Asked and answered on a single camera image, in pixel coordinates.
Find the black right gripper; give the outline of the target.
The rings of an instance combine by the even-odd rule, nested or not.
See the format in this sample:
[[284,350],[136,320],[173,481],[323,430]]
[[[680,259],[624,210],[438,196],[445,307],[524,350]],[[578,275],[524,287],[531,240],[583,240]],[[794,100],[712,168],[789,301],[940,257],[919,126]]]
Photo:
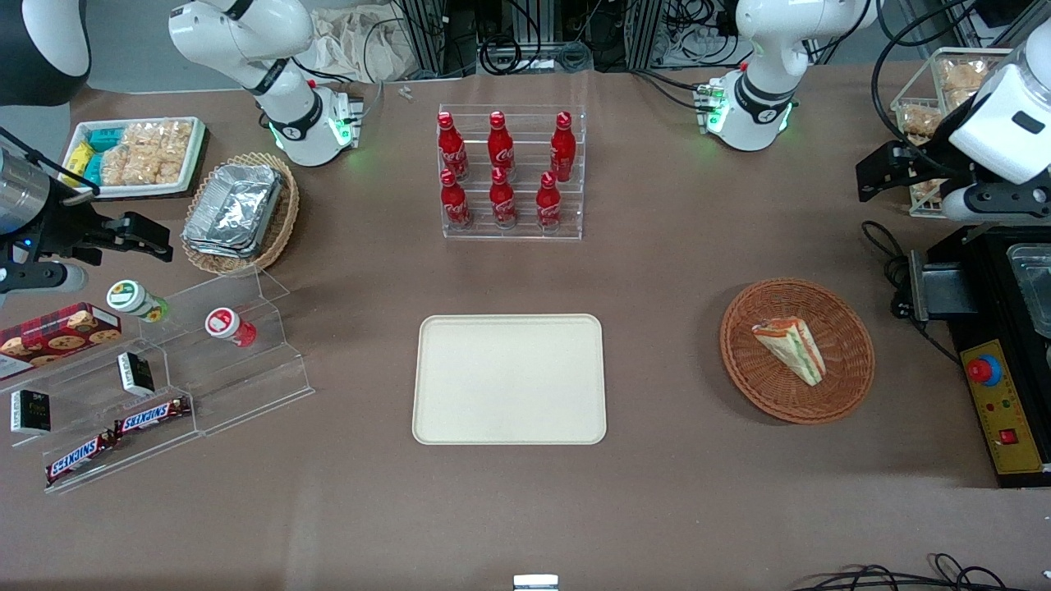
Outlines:
[[[95,212],[94,198],[74,198],[67,204],[65,197],[49,197],[44,207],[44,254],[49,258],[79,259],[100,265],[103,250],[140,252],[158,261],[170,263],[173,249],[167,244],[169,229],[143,216],[124,212],[110,218]],[[110,222],[110,231],[106,224]]]

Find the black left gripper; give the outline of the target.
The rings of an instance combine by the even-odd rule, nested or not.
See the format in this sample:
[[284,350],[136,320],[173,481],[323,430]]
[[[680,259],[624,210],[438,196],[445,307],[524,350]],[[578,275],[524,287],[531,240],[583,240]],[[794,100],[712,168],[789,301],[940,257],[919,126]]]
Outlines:
[[965,190],[976,183],[977,174],[975,161],[952,144],[909,149],[900,140],[891,140],[857,163],[856,178],[857,199],[867,203],[900,184],[912,187],[942,181],[937,188],[944,195]]

